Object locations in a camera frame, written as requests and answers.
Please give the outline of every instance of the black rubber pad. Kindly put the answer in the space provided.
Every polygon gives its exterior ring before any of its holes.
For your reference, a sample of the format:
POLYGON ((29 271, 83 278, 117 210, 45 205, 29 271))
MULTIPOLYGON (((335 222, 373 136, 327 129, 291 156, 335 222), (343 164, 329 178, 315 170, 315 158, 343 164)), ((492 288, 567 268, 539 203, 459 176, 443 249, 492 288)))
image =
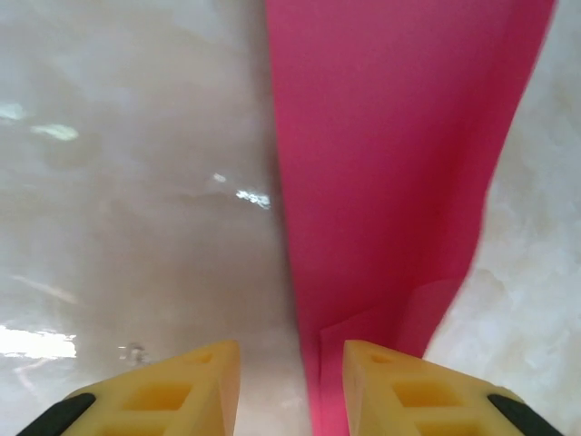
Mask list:
POLYGON ((96 397, 91 393, 81 393, 62 400, 47 409, 16 436, 61 436, 95 400, 96 397))
POLYGON ((525 436, 563 436, 525 403, 495 393, 488 399, 525 436))

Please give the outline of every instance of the glossy floor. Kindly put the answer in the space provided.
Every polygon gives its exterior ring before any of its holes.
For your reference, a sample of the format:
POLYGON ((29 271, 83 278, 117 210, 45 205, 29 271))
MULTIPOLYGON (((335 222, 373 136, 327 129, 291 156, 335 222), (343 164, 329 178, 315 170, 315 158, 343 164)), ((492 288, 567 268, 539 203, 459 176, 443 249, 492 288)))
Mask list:
MULTIPOLYGON (((569 435, 579 22, 581 1, 562 1, 474 271, 428 353, 514 389, 569 435)), ((0 36, 0 433, 131 364, 233 338, 237 434, 309 434, 262 3, 0 0, 0 36)))

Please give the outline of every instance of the yellow plastic part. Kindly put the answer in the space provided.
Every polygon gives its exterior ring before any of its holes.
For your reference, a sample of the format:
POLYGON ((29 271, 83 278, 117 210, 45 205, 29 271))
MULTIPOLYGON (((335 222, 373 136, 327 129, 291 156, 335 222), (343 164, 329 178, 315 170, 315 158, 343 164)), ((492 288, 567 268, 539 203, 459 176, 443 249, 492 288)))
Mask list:
POLYGON ((363 341, 345 342, 351 436, 522 436, 488 401, 511 391, 363 341))
POLYGON ((95 403, 63 436, 231 436, 240 390, 234 341, 82 388, 95 403))

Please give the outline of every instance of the pink strip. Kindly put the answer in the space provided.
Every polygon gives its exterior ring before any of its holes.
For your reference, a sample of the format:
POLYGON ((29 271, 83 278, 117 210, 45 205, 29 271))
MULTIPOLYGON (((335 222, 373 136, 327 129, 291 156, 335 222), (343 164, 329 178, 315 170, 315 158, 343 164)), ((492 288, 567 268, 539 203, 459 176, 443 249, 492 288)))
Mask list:
POLYGON ((550 0, 267 0, 290 266, 317 436, 346 339, 421 355, 466 276, 550 0))

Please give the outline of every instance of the marble surface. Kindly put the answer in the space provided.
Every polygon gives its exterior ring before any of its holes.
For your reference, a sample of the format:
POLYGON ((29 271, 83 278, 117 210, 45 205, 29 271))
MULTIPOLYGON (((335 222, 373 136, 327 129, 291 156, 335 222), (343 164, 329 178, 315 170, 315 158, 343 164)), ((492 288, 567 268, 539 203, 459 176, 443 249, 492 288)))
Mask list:
MULTIPOLYGON (((428 357, 581 435, 581 0, 563 0, 428 357)), ((237 436, 310 434, 263 4, 0 0, 0 434, 241 341, 237 436)))

